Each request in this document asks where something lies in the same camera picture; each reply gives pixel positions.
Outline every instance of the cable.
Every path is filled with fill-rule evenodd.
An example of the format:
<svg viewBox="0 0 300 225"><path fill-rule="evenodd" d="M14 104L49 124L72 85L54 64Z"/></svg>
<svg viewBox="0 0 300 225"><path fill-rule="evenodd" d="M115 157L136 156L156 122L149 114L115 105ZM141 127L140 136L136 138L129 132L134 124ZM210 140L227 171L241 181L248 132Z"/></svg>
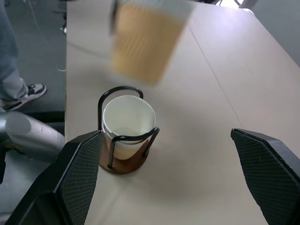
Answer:
<svg viewBox="0 0 300 225"><path fill-rule="evenodd" d="M42 37L42 39L44 40L44 42L46 43L46 45L48 46L48 48L50 49L50 44L49 44L49 42L47 41L46 37L43 35L43 33L42 33L42 31L41 31L41 29L40 29L40 27L39 27L39 25L38 25L38 22L37 22L37 20L36 20L36 16L35 16L35 14L34 14L34 10L33 10L32 4L31 4L31 0L28 0L28 5L29 5L29 8L30 8L30 10L31 10L32 18L33 18L34 24L35 24L36 27L37 27L38 32L39 32L39 34L41 35L41 37ZM59 68L58 68L56 58L54 58L54 63L55 63L56 69L57 69L59 72L65 72L65 71L66 71L66 69L59 69Z"/></svg>

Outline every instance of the jeans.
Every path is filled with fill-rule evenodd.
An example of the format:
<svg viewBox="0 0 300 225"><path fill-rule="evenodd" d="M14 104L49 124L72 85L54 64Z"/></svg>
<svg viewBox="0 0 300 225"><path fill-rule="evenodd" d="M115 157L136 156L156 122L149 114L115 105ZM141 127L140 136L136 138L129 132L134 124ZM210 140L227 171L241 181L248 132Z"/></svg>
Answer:
<svg viewBox="0 0 300 225"><path fill-rule="evenodd" d="M6 102L20 100L28 91L17 69L18 54L18 46L5 11L4 0L0 0L0 99Z"/></svg>

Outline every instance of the wooden base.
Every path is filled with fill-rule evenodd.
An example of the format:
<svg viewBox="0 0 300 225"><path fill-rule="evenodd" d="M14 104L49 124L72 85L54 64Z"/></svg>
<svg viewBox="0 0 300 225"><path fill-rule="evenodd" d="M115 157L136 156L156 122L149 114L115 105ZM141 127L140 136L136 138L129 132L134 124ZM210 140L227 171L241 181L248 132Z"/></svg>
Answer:
<svg viewBox="0 0 300 225"><path fill-rule="evenodd" d="M149 141L146 141L141 148L129 159L120 160L117 158L113 158L112 168L109 168L109 150L107 147L107 143L103 142L103 148L101 152L101 157L99 161L99 165L106 171L114 174L126 174L136 171L140 168L147 159L147 156L143 157L143 153L148 146Z"/></svg>

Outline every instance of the person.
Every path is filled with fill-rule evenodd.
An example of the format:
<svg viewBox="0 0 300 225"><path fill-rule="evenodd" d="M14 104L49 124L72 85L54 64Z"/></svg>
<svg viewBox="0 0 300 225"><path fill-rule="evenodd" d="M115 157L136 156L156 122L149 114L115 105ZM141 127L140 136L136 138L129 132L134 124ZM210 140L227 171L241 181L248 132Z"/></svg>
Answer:
<svg viewBox="0 0 300 225"><path fill-rule="evenodd" d="M43 84L25 84L16 64L18 54L19 49L6 14L4 0L0 0L0 106L5 111L16 110L43 96L47 91Z"/></svg>

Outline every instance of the gray floor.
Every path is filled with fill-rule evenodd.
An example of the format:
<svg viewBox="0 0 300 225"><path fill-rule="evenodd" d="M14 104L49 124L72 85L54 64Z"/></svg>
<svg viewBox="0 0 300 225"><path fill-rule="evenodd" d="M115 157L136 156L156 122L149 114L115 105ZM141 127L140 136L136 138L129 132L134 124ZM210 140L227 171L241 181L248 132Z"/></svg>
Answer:
<svg viewBox="0 0 300 225"><path fill-rule="evenodd" d="M21 51L21 77L27 84L43 83L48 88L45 96L29 102L21 112L65 110L67 39L60 28L66 8L66 2L59 0L10 0L6 8Z"/></svg>
<svg viewBox="0 0 300 225"><path fill-rule="evenodd" d="M34 180L49 166L14 150L7 152L5 162L3 183L0 185L0 218L2 213L14 211Z"/></svg>

